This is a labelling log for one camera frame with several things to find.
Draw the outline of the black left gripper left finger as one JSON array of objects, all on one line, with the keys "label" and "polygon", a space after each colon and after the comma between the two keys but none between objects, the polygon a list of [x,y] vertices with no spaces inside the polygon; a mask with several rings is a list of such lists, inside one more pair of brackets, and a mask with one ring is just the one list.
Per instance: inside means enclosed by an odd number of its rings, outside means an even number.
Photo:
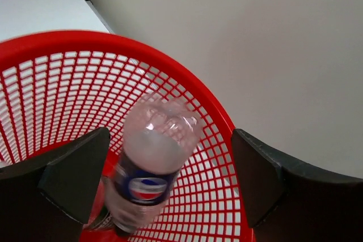
[{"label": "black left gripper left finger", "polygon": [[1,241],[78,241],[109,143],[109,130],[98,128],[1,168]]}]

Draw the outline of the small Pepsi plastic bottle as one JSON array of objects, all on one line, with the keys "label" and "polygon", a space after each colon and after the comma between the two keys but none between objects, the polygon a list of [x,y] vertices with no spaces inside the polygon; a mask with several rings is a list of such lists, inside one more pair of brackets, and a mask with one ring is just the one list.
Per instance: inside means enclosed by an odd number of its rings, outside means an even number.
[{"label": "small Pepsi plastic bottle", "polygon": [[119,237],[160,213],[200,140],[202,122],[181,97],[153,93],[136,102],[123,129],[119,161],[105,187],[105,205]]}]

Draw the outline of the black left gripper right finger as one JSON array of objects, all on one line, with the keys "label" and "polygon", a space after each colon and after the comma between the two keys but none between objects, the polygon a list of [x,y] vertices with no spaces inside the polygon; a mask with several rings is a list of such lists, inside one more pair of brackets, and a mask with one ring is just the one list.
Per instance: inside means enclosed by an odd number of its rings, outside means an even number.
[{"label": "black left gripper right finger", "polygon": [[247,224],[257,241],[361,241],[362,179],[279,151],[242,129],[231,137]]}]

